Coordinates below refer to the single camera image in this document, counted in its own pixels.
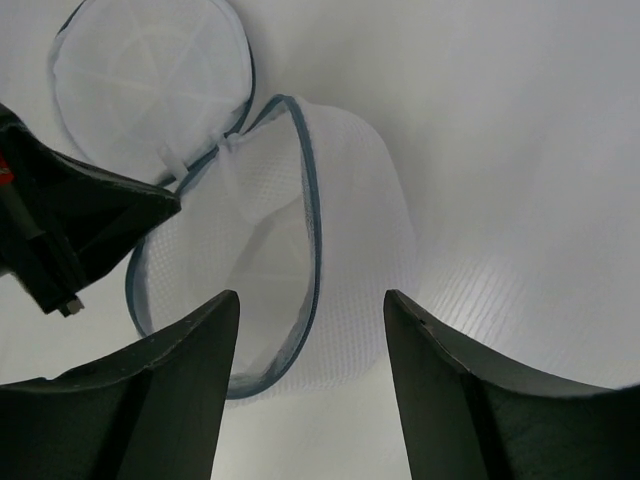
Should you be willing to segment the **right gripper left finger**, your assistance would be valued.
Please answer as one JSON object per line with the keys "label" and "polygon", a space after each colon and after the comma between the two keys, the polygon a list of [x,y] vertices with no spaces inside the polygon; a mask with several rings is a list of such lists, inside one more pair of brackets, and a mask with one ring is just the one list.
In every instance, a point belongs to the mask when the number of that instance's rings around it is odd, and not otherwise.
{"label": "right gripper left finger", "polygon": [[210,478],[239,313],[224,291],[106,357],[2,385],[2,478]]}

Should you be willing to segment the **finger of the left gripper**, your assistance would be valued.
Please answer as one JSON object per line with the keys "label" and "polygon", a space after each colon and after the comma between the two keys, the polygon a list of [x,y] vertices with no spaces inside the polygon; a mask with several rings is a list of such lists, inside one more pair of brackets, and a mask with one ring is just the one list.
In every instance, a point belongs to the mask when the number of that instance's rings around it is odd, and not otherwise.
{"label": "finger of the left gripper", "polygon": [[1,109],[1,272],[44,313],[79,312],[79,292],[179,210],[176,194],[55,151]]}

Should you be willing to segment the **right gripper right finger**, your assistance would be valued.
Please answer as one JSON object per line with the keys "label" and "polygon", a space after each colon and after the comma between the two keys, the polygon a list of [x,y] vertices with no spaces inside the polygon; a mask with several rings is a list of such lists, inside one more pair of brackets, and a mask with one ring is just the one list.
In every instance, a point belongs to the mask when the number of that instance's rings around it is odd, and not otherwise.
{"label": "right gripper right finger", "polygon": [[412,478],[638,478],[638,386],[534,369],[398,290],[385,295],[384,321]]}

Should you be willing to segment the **clear plastic dome insert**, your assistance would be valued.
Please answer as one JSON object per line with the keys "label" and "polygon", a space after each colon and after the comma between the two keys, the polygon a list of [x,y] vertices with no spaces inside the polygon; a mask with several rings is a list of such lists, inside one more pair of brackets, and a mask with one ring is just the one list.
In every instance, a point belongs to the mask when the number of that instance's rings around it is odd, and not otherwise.
{"label": "clear plastic dome insert", "polygon": [[236,292],[240,402],[331,388],[382,356],[385,293],[415,280],[394,163],[348,111],[277,94],[253,113],[253,52],[229,3],[84,1],[49,78],[86,161],[180,200],[127,266],[140,336]]}

